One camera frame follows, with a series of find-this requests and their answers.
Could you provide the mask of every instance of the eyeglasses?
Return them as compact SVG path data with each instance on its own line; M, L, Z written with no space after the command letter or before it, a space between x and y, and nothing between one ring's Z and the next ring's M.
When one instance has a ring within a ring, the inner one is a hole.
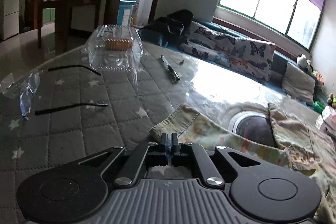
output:
M47 71L55 71L55 70L60 70L60 69L66 69L66 68L72 68L72 67L82 67L85 69L88 69L92 71L93 73L97 75L101 75L101 73L93 70L92 68L83 66L83 65L69 65L69 66L60 66L60 67L55 67L55 68L49 68ZM38 116L38 115L43 115L43 114L48 114L48 113L53 113L53 112L58 112L74 107L79 107L79 106L97 106L97 107L107 107L109 106L108 104L99 104L99 103L79 103L79 104L73 104L73 105L68 105L68 106L62 106L62 107L56 107L56 108L49 108L49 109L44 109L44 110L37 110L33 113L31 113L31 108L32 108L32 100L33 100L33 95L36 93L40 83L40 74L43 73L43 71L38 71L37 69L31 72L24 82L24 88L21 92L20 95L20 111L21 115L25 119L29 119L31 116Z

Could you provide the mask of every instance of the window frame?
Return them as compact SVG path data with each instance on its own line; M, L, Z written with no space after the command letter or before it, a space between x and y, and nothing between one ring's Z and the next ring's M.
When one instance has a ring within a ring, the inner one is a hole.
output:
M300 44L298 41L296 41L295 39L291 38L291 37L288 35L288 31L289 31L290 25L292 24L292 20L293 20L293 17L294 17L294 13L295 13L295 10L296 10L296 6L297 6L297 2L298 2L298 0L295 0L295 4L294 4L294 8L293 8L293 12L292 12L292 15L291 15L291 18L290 18L290 20L289 20L289 23L288 23L288 26L287 26L287 29L286 29L286 32L285 32L285 33L281 33L281 32L279 32L278 30L274 29L273 27L271 27L271 26L269 26L269 25L267 25L267 24L265 24L265 23L263 23L263 22L261 22L261 21L259 21L259 20L257 20L257 19L254 18L254 17L255 17L255 14L256 14L256 12L257 12L257 9L258 9L259 2L260 2L260 0L258 0L258 3L257 3L257 6L256 6L256 9L255 9L255 11L254 11L254 15L253 15L253 17L248 16L248 15L246 15L246 14L244 14L244 13L242 13L242 12L239 12L239 11L237 11L237 10L234 10L234 9L232 9L232 8L230 8L230 7L221 5L221 0L218 0L218 2L217 2L217 6L222 7L222 8L224 8L224 9L226 9L226 10L229 10L229 11L235 12L236 14L242 15L242 16L244 16L244 17L246 17L246 18L248 18L248 19L250 19L250 20L252 20L252 21L254 21L254 22L256 22L256 23L258 23L258 24L260 24L260 25L262 25L262 26L264 26L264 27L266 27L266 28L268 28L268 29L271 29L272 31L276 32L277 34L281 35L282 37L285 37L285 38L289 39L290 41L294 42L295 44L297 44L297 45L300 46L301 48L305 49L306 51L308 51L308 52L311 51L311 49L312 49L313 46L314 46L314 43L315 43L315 40L316 40L316 36L317 36L317 33L318 33L318 31L319 31L319 27L320 27L320 24L321 24L321 21L322 21L322 17L323 17L323 14L324 14L324 6L325 6L325 3L326 3L326 0L323 1L323 5L322 5L322 9L321 9L321 13L320 13L320 17L319 17L319 20L318 20L318 22L317 22L316 30L315 30L315 32L314 32L314 35L313 35L313 38L312 38L311 43L310 43L310 45L309 45L309 48L306 48L304 45Z

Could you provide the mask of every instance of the pen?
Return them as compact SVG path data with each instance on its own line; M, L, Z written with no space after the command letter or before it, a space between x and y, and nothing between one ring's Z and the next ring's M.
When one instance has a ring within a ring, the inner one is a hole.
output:
M175 81L179 81L181 80L180 76L176 73L176 71L171 67L171 65L168 63L168 61L166 60L166 58L161 55L161 59L162 61L167 65L169 72L172 74L172 76L174 77Z

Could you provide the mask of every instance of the gray ribbed panel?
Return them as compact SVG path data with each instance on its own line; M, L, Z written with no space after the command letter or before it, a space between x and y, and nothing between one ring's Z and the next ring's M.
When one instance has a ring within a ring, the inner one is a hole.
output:
M113 193L95 216L78 224L250 224L220 190L206 189L196 179L142 179Z

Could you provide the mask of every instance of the eyeglass temple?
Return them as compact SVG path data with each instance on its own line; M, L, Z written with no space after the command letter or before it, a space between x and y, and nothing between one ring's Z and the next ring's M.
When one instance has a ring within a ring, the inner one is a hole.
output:
M73 104L68 106L61 106L61 107L55 107L55 108L48 108L43 110L37 110L34 112L35 116L43 115L43 114L49 114L53 112L59 112L62 110L78 107L78 106L98 106L98 107L107 107L108 104L94 104L94 103L79 103L79 104Z
M95 71L94 69L89 68L87 66L83 66L83 65L68 65L68 66L54 67L54 68L49 68L48 71L54 71L54 70L59 70L59 69L67 69L67 68L74 68L74 67L85 68L85 69L88 69L88 70L92 71L93 73L101 76L101 73L99 73L98 71Z

